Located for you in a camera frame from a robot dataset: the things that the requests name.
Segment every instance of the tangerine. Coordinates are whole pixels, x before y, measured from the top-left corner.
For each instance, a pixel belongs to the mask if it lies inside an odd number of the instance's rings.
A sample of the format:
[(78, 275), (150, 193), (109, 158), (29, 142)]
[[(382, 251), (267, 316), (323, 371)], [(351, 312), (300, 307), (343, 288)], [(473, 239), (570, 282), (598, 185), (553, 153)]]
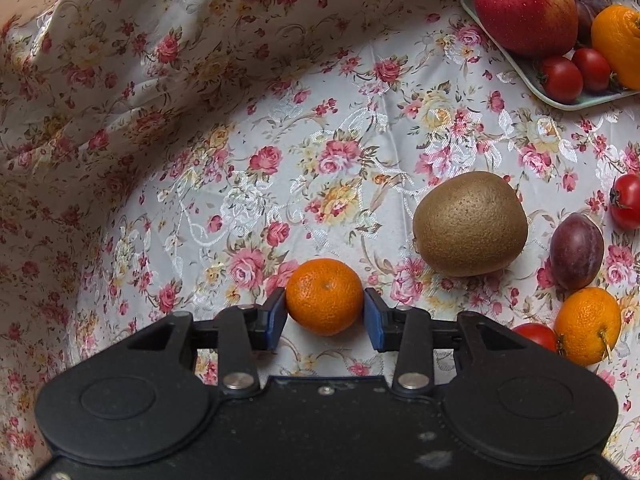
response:
[(562, 304), (554, 330), (560, 353), (576, 364), (596, 364), (618, 342), (622, 319), (618, 301), (603, 288), (588, 286)]
[(640, 90), (640, 12), (615, 4), (606, 7), (593, 20), (591, 44), (601, 53), (618, 82)]
[(364, 304), (362, 282), (347, 264), (331, 258), (309, 260), (291, 275), (285, 290), (289, 315), (318, 335), (350, 327)]

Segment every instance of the red apple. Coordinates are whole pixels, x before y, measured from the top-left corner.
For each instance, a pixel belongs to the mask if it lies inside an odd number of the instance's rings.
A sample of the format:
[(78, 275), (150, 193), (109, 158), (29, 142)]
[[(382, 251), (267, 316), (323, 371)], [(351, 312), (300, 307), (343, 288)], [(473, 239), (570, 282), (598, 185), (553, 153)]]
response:
[(489, 35), (520, 56), (562, 56), (578, 37), (574, 0), (475, 0), (475, 5)]

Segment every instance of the kiwi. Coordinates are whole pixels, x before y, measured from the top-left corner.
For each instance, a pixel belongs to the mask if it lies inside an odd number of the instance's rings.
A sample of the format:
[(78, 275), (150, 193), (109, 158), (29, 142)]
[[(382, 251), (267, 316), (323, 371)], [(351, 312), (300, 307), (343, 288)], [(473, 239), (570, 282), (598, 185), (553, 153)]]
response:
[(452, 277), (507, 267), (527, 241), (527, 216), (513, 188), (487, 171), (463, 173), (434, 188), (414, 215), (416, 248)]

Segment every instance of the tray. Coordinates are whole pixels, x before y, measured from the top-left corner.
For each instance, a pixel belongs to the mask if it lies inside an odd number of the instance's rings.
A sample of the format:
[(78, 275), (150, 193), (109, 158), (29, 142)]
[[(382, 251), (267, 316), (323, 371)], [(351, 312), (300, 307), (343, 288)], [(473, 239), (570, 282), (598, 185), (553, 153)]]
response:
[(541, 101), (544, 101), (545, 103), (552, 106), (553, 108), (559, 108), (560, 110), (569, 110), (569, 111), (583, 110), (585, 108), (601, 105), (603, 103), (609, 103), (611, 101), (616, 101), (618, 99), (622, 99), (624, 97), (629, 97), (630, 95), (636, 95), (640, 93), (635, 90), (625, 90), (622, 92), (604, 92), (603, 94), (600, 94), (600, 95), (591, 95), (591, 94), (587, 94), (586, 92), (582, 92), (576, 98), (575, 103), (571, 105), (565, 105), (557, 101), (554, 101), (553, 99), (550, 99), (544, 94), (542, 86), (540, 86), (540, 83), (536, 78), (536, 73), (535, 73), (535, 70), (533, 69), (533, 66), (530, 60), (513, 57), (506, 50), (504, 50), (497, 43), (497, 41), (495, 41), (494, 38), (492, 38), (491, 35), (485, 30), (484, 26), (480, 22), (480, 18), (478, 18), (478, 15), (476, 14), (476, 7), (474, 5), (474, 0), (460, 0), (460, 3), (462, 4), (463, 9), (465, 9), (466, 12), (473, 18), (473, 20), (482, 28), (482, 30), (486, 32), (489, 39), (491, 39), (495, 43), (495, 45), (498, 47), (500, 52), (504, 54), (504, 57), (506, 58), (506, 60), (509, 63), (511, 63), (511, 65), (513, 66), (513, 69), (522, 78), (525, 85), (529, 87), (529, 89), (536, 95), (538, 99), (540, 99)]

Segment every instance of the tablecloth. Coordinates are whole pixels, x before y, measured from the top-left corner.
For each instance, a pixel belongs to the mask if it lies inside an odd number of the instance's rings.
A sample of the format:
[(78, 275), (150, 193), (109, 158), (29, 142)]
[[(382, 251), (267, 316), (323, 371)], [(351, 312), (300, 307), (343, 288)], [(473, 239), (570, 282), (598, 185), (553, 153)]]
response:
[[(391, 306), (551, 323), (550, 235), (581, 211), (623, 316), (594, 367), (620, 402), (605, 454), (640, 478), (640, 248), (607, 215), (613, 179), (640, 171), (637, 98), (549, 108), (459, 0), (1, 3), (0, 476), (46, 459), (34, 400), (65, 367), (170, 312), (261, 302), (316, 256)], [(452, 280), (415, 252), (412, 213), (472, 170), (513, 186), (529, 238), (504, 271)], [(389, 377), (394, 359), (359, 324), (289, 320), (260, 373)], [(214, 352), (196, 373), (216, 382)]]

